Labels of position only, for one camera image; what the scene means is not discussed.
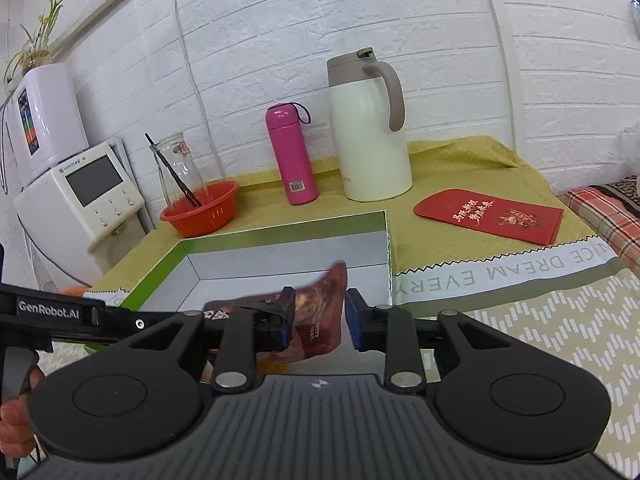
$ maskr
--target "plaid cushion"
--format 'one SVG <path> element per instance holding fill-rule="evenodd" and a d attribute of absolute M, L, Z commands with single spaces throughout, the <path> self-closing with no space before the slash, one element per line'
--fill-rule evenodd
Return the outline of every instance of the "plaid cushion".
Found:
<path fill-rule="evenodd" d="M 562 202 L 606 241 L 616 254 L 640 277 L 640 219 L 622 202 L 593 187 L 567 191 Z"/>

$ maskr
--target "white brick wall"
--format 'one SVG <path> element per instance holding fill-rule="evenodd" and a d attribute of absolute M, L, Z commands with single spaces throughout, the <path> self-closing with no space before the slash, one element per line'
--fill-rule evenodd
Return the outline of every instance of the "white brick wall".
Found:
<path fill-rule="evenodd" d="M 8 50 L 12 56 L 22 47 L 23 33 L 20 29 L 22 21 L 22 0 L 0 0 L 0 66 L 2 73 L 8 62 L 6 49 L 6 33 L 8 24 L 8 11 L 11 11 L 9 27 Z M 4 86 L 0 86 L 0 99 L 4 102 L 6 92 Z M 8 147 L 8 138 L 5 137 L 6 174 L 9 183 L 9 195 L 5 196 L 0 190 L 0 243 L 4 247 L 4 268 L 2 269 L 2 282 L 21 286 L 34 286 L 33 273 L 29 264 L 24 235 L 14 209 L 14 198 L 20 192 L 20 178 L 15 164 L 14 154 Z"/>
<path fill-rule="evenodd" d="M 630 0 L 504 1 L 529 161 L 559 189 L 622 176 L 616 134 L 640 120 L 640 40 Z"/>
<path fill-rule="evenodd" d="M 61 24 L 82 0 L 67 0 Z M 629 0 L 504 0 L 526 108 L 529 160 L 556 186 L 620 172 L 615 135 L 640 108 L 640 41 Z M 25 22 L 46 0 L 25 0 Z M 326 60 L 371 45 L 398 71 L 412 139 L 490 134 L 510 145 L 502 58 L 488 0 L 178 0 L 207 119 L 226 171 L 274 166 L 273 102 L 308 105 L 312 156 L 333 152 Z M 65 60 L 91 143 L 120 135 L 152 210 L 162 207 L 143 139 L 184 130 L 217 176 L 184 70 L 171 0 L 124 0 Z"/>
<path fill-rule="evenodd" d="M 44 2 L 28 0 L 26 22 Z M 511 143 L 488 0 L 178 0 L 178 7 L 228 174 L 274 166 L 264 111 L 277 101 L 310 109 L 312 157 L 333 153 L 326 60 L 367 45 L 400 75 L 409 138 L 486 133 Z M 65 7 L 61 23 L 78 12 Z M 170 13 L 171 0 L 125 0 L 64 55 L 90 143 L 123 138 L 155 214 L 164 204 L 145 131 L 160 140 L 184 130 L 204 177 L 218 176 Z"/>

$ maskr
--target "finger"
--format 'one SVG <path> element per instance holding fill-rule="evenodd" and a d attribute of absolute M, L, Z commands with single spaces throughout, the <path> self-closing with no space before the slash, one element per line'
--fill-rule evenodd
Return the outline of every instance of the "finger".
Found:
<path fill-rule="evenodd" d="M 0 421 L 0 443 L 23 444 L 33 438 L 33 430 L 28 424 L 12 426 Z"/>
<path fill-rule="evenodd" d="M 31 375 L 29 376 L 29 381 L 31 383 L 31 388 L 35 388 L 38 386 L 41 380 L 44 379 L 44 373 L 37 366 L 31 371 Z"/>
<path fill-rule="evenodd" d="M 24 396 L 20 399 L 8 400 L 0 406 L 0 418 L 7 424 L 20 426 L 28 424 L 27 404 Z"/>
<path fill-rule="evenodd" d="M 2 454 L 10 458 L 24 458 L 28 456 L 35 447 L 36 440 L 34 438 L 23 444 L 8 444 L 6 442 L 0 442 L 0 451 L 2 451 Z"/>

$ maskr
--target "zigzag trim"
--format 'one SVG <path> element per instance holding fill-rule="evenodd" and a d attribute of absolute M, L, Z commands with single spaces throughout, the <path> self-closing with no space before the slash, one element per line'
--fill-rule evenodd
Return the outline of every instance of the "zigzag trim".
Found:
<path fill-rule="evenodd" d="M 119 288 L 118 290 L 92 290 L 92 289 L 89 289 L 86 292 L 91 293 L 91 294 L 117 294 L 118 292 L 126 292 L 127 294 L 129 294 L 131 291 L 127 290 L 126 288 Z"/>
<path fill-rule="evenodd" d="M 396 274 L 396 276 L 402 276 L 403 274 L 409 274 L 410 272 L 418 272 L 419 270 L 424 272 L 427 269 L 435 269 L 436 267 L 445 267 L 445 266 L 449 266 L 449 265 L 452 265 L 452 264 L 470 264 L 470 263 L 474 263 L 474 262 L 479 262 L 479 263 L 492 262 L 494 260 L 498 260 L 498 259 L 503 258 L 505 256 L 518 256 L 520 254 L 537 253 L 539 251 L 546 251 L 546 250 L 549 250 L 549 249 L 553 249 L 554 247 L 561 247 L 563 245 L 572 245 L 572 244 L 575 244 L 576 242 L 586 242 L 586 241 L 590 240 L 591 238 L 599 238 L 599 236 L 591 235 L 591 236 L 587 236 L 586 238 L 580 238 L 579 240 L 574 240 L 573 242 L 565 242 L 564 244 L 556 244 L 556 245 L 552 245 L 551 247 L 540 247 L 539 249 L 530 249 L 529 251 L 522 251 L 521 253 L 500 254 L 499 256 L 492 256 L 491 258 L 487 258 L 485 260 L 456 260 L 454 262 L 442 262 L 441 264 L 433 264 L 433 265 L 426 266 L 426 267 L 418 267 L 417 269 L 404 270 L 403 272 L 400 272 L 399 274 Z"/>

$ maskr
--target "white pipe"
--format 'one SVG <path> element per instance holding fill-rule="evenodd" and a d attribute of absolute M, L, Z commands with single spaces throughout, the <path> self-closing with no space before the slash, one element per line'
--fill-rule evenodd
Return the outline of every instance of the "white pipe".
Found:
<path fill-rule="evenodd" d="M 86 7 L 84 12 L 71 23 L 62 33 L 52 42 L 49 47 L 53 56 L 60 54 L 63 50 L 70 47 L 76 38 L 89 27 L 95 20 L 107 11 L 113 4 L 119 0 L 93 0 Z"/>
<path fill-rule="evenodd" d="M 176 31 L 176 34 L 178 35 L 178 41 L 180 42 L 180 49 L 182 50 L 182 56 L 184 57 L 185 69 L 187 71 L 187 76 L 189 77 L 189 83 L 191 83 L 191 88 L 193 88 L 193 93 L 196 96 L 198 107 L 200 108 L 200 117 L 202 118 L 202 126 L 204 127 L 204 131 L 207 134 L 209 147 L 211 148 L 211 151 L 213 153 L 213 158 L 216 159 L 218 172 L 220 172 L 220 175 L 222 176 L 222 178 L 226 178 L 225 167 L 222 164 L 222 160 L 220 159 L 220 155 L 218 154 L 216 143 L 214 142 L 213 136 L 211 135 L 211 130 L 209 129 L 209 120 L 207 119 L 207 113 L 204 108 L 204 103 L 202 102 L 202 96 L 200 95 L 200 90 L 198 90 L 198 86 L 196 85 L 196 80 L 193 78 L 193 72 L 191 71 L 189 54 L 187 54 L 187 45 L 184 43 L 184 34 L 182 33 L 182 27 L 180 26 L 180 20 L 178 19 L 178 0 L 172 0 L 171 14 L 174 17 L 175 31 Z"/>
<path fill-rule="evenodd" d="M 520 81 L 520 65 L 513 43 L 511 22 L 507 15 L 507 7 L 503 0 L 489 0 L 491 14 L 494 17 L 495 31 L 498 34 L 498 43 L 502 53 L 504 75 L 509 97 L 511 111 L 511 138 L 513 150 L 527 160 L 527 133 L 524 121 L 524 103 L 522 99 L 522 83 Z"/>

